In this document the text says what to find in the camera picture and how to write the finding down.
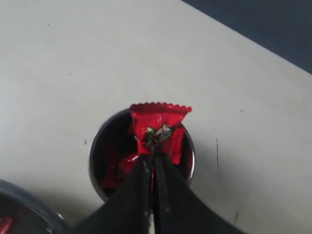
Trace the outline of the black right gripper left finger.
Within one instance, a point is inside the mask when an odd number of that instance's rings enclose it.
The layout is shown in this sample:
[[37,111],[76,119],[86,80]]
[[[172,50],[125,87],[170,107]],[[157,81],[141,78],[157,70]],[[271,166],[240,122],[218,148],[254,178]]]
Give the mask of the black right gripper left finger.
[[140,155],[115,193],[73,227],[74,234],[147,234],[149,232],[152,157]]

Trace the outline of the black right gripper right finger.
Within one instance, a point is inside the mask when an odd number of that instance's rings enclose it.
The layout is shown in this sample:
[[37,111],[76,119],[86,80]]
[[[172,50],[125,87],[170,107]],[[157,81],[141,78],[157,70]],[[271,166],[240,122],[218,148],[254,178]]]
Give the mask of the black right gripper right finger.
[[156,234],[242,234],[207,207],[188,187],[164,153],[154,156]]

